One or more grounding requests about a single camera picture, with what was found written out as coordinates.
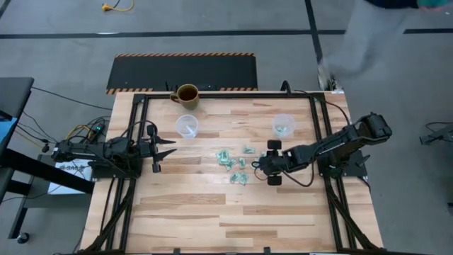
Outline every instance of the mug handle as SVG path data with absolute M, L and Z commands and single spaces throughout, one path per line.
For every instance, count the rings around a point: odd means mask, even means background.
M 180 103 L 178 95 L 176 93 L 171 93 L 170 94 L 170 100 L 172 100 L 175 103 Z

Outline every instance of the person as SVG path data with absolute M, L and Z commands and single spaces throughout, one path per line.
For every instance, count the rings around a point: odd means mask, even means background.
M 422 2 L 441 1 L 422 6 Z M 343 89 L 339 81 L 367 71 L 403 35 L 405 20 L 414 9 L 437 10 L 445 0 L 355 0 L 340 48 L 321 60 L 322 90 Z

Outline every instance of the yellow and black stripe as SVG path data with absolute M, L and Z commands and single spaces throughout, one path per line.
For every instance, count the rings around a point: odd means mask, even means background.
M 143 89 L 108 89 L 105 91 L 107 95 L 115 95 L 118 92 L 151 92 L 153 89 L 143 88 Z
M 144 54 L 117 54 L 115 57 L 223 57 L 223 56 L 249 56 L 255 53 L 214 52 L 214 53 L 144 53 Z
M 220 91 L 257 91 L 257 88 L 220 88 Z M 153 89 L 108 89 L 107 95 L 115 95 L 118 92 L 151 92 Z

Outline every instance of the clear plastic cup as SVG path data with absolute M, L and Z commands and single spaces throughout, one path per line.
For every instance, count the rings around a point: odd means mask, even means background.
M 194 138 L 198 133 L 197 118 L 190 114 L 182 115 L 176 121 L 176 132 L 178 132 L 183 138 Z
M 287 137 L 294 133 L 294 118 L 288 114 L 278 114 L 272 121 L 272 130 L 277 137 Z

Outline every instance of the wooden tabletop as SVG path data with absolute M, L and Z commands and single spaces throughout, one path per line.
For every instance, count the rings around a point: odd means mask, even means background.
M 108 138 L 127 128 L 132 97 L 133 93 L 116 95 Z M 326 93 L 326 100 L 348 111 L 344 95 Z M 345 125 L 345 119 L 333 106 L 328 106 L 328 111 L 336 132 Z M 316 141 L 308 99 L 201 99 L 194 111 L 167 99 L 152 99 L 147 119 L 157 125 L 159 136 L 176 141 L 160 146 L 159 151 L 178 150 L 161 162 L 160 174 L 152 173 L 152 159 L 144 160 L 135 189 L 127 252 L 172 252 L 173 248 L 182 252 L 263 252 L 263 247 L 273 252 L 335 251 L 326 192 L 317 167 L 309 188 L 285 177 L 281 186 L 268 186 L 253 175 L 250 163 L 267 149 L 267 141 L 275 138 L 272 120 L 278 113 L 290 114 L 296 121 L 294 136 L 282 139 L 283 149 Z M 200 123 L 193 140 L 184 140 L 176 132 L 176 119 L 183 114 L 196 116 Z M 256 154 L 243 154 L 245 145 L 255 147 Z M 218 165 L 215 153 L 223 149 L 236 160 L 245 158 L 246 169 L 236 165 L 227 172 Z M 248 174 L 245 186 L 230 183 L 231 174 L 237 171 Z M 293 174 L 305 183 L 310 175 L 310 166 Z M 372 242 L 381 246 L 368 188 L 357 178 L 343 180 L 352 218 Z M 109 184 L 109 179 L 96 183 L 81 248 L 99 233 Z M 347 246 L 344 223 L 341 216 L 338 218 L 343 245 Z M 114 248 L 119 244 L 121 225 L 122 219 Z

